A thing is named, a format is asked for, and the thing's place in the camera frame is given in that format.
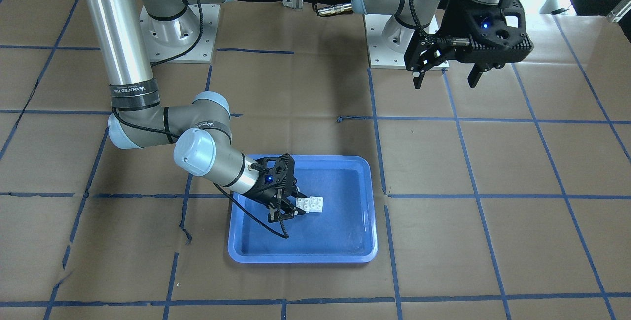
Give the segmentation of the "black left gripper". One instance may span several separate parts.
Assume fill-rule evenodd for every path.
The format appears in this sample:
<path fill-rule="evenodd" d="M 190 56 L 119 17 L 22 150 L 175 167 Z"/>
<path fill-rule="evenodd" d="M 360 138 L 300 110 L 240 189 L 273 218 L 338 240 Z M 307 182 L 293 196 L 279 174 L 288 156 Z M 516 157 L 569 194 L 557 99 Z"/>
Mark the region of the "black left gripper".
<path fill-rule="evenodd" d="M 533 49 L 519 0 L 499 0 L 495 4 L 449 0 L 438 32 L 424 35 L 416 30 L 404 62 L 413 72 L 415 89 L 420 89 L 430 68 L 445 60 L 474 64 L 467 83 L 476 88 L 489 67 L 520 62 Z"/>

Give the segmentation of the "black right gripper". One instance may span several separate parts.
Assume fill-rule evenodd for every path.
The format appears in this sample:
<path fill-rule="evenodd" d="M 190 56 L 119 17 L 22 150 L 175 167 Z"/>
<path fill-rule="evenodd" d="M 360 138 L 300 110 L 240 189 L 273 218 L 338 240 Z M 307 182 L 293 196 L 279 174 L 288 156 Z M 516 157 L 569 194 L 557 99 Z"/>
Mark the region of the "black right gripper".
<path fill-rule="evenodd" d="M 263 157 L 245 162 L 245 169 L 258 172 L 254 185 L 243 195 L 269 208 L 268 222 L 280 222 L 308 213 L 293 205 L 288 197 L 306 198 L 294 176 L 295 161 L 291 154 Z"/>

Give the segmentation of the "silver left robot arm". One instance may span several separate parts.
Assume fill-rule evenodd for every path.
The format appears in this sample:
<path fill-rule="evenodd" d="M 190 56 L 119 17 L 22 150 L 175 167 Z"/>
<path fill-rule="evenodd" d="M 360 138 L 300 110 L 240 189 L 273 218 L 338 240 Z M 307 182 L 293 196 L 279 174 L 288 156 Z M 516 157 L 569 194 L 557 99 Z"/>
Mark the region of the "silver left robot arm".
<path fill-rule="evenodd" d="M 390 15 L 412 33 L 404 44 L 405 68 L 419 88 L 424 75 L 446 60 L 473 64 L 467 76 L 471 88 L 492 69 L 520 62 L 533 50 L 519 0 L 449 0 L 436 33 L 427 32 L 441 0 L 351 0 L 318 8 L 321 17 L 353 11 Z"/>

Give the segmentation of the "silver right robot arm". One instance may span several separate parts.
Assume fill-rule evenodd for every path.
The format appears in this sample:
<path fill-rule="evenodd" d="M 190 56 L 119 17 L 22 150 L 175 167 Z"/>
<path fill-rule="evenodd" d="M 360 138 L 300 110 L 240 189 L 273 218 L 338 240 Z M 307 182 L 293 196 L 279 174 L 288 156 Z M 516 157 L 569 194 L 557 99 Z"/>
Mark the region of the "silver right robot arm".
<path fill-rule="evenodd" d="M 253 160 L 232 147 L 231 114 L 217 92 L 199 93 L 191 104 L 162 106 L 140 31 L 135 0 L 86 0 L 110 79 L 109 136 L 119 149 L 174 144 L 174 161 L 270 210 L 272 221 L 305 214 L 291 203 L 303 197 L 290 154 Z"/>

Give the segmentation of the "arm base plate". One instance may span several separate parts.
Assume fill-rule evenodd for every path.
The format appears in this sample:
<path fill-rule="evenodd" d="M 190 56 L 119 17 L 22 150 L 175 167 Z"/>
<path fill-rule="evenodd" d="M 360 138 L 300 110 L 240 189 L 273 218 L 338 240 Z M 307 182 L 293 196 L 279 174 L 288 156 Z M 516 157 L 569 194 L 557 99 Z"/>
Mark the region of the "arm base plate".
<path fill-rule="evenodd" d="M 199 30 L 202 37 L 190 52 L 173 59 L 173 63 L 210 64 L 215 51 L 215 40 L 218 32 L 221 6 L 218 4 L 201 5 L 204 21 L 199 21 L 199 8 L 190 5 L 182 17 L 171 21 L 158 21 L 149 16 L 146 8 L 140 13 L 140 30 L 142 31 L 146 51 L 151 63 L 168 59 L 191 48 L 198 39 Z"/>
<path fill-rule="evenodd" d="M 369 64 L 377 69 L 405 69 L 404 53 L 413 30 L 402 26 L 394 15 L 364 15 Z"/>

